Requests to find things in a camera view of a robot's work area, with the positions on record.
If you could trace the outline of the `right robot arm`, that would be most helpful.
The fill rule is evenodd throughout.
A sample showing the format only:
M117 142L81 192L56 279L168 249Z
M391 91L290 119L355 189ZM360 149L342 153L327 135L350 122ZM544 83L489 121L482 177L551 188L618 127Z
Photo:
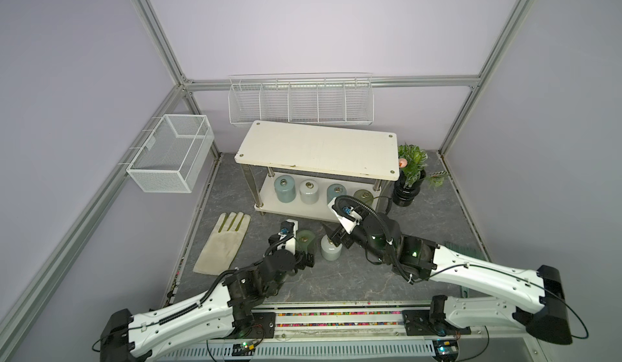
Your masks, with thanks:
M483 294L474 300L434 297L427 321L433 331L511 326L550 344L570 345L576 338L569 324L573 310L565 302L556 268L510 268L404 235L396 221L352 196L338 196L327 206L340 223L327 232L335 245L360 245L374 265L389 265L411 285L443 282Z

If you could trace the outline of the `large white tea canister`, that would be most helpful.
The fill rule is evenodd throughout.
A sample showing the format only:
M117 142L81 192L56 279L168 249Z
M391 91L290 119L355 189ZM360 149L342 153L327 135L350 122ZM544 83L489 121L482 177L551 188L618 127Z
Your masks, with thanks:
M334 262L340 258L342 246L336 245L328 236L322 237L320 245L322 257L325 260Z

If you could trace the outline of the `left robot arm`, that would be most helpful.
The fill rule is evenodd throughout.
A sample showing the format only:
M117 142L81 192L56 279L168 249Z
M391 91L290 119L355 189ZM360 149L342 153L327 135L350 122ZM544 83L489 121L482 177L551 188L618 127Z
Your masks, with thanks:
M287 235L251 266L226 270L205 292L156 311L111 315L92 349L101 361L154 361L201 340L252 331L253 310L277 295L286 279L314 266L312 249L286 249Z

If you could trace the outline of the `large green tea canister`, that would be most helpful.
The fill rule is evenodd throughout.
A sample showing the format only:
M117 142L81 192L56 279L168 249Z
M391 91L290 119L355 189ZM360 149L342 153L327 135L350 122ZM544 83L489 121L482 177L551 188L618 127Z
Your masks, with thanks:
M317 237L310 230L299 230L296 233L296 250L305 253L316 253Z

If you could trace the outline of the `small blue-grey canister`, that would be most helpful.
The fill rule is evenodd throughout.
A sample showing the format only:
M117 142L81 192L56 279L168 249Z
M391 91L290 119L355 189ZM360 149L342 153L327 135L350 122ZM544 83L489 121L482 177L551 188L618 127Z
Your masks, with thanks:
M281 203L291 203L296 198L296 182L290 175L281 175L275 179L274 190Z

